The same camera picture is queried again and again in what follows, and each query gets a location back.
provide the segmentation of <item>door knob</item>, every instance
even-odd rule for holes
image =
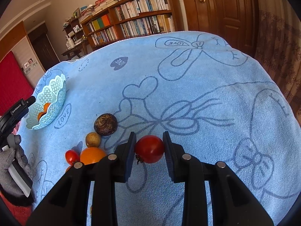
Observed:
[[[205,3],[205,2],[206,2],[206,0],[199,0],[199,2],[200,2],[200,3]]]

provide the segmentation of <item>brown curtain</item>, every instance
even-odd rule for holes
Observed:
[[[275,81],[301,125],[301,22],[287,0],[259,0],[255,59]]]

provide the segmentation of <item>blue blanket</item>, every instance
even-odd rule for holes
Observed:
[[[22,120],[19,129],[33,168],[34,206],[65,173],[65,152],[85,148],[86,134],[103,113],[118,120],[117,131],[102,138],[108,154],[131,131],[137,139],[169,131],[173,142],[200,161],[225,161],[275,224],[296,200],[300,127],[261,65],[223,38],[184,31],[120,41],[52,67],[34,95],[61,73],[67,94],[56,120],[35,131]],[[180,225],[183,191],[183,184],[168,177],[164,158],[156,164],[134,161],[128,182],[116,184],[119,225]],[[207,202],[212,225],[209,193]]]

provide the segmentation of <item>silver screw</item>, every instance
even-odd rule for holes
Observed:
[[[226,167],[226,163],[223,162],[223,161],[219,161],[219,162],[217,163],[217,166],[220,167],[220,168],[225,168],[225,167]]]
[[[184,154],[184,155],[182,155],[182,158],[184,159],[184,160],[190,160],[191,159],[191,155],[189,155],[189,154]]]
[[[82,167],[82,163],[81,162],[77,162],[74,164],[74,168],[78,169]]]
[[[116,160],[116,159],[117,159],[117,155],[115,155],[115,154],[110,154],[110,155],[108,156],[108,159],[109,159],[110,161]]]

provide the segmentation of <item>red cloth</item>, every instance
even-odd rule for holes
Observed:
[[[28,99],[32,94],[32,86],[23,75],[13,52],[10,51],[0,62],[0,115],[21,98]]]
[[[23,207],[23,206],[15,206],[11,204],[8,200],[5,199],[3,194],[0,192],[0,196],[7,206],[7,208],[10,210],[10,212],[13,214],[15,219],[22,225],[25,226],[28,218],[31,215],[31,206]]]

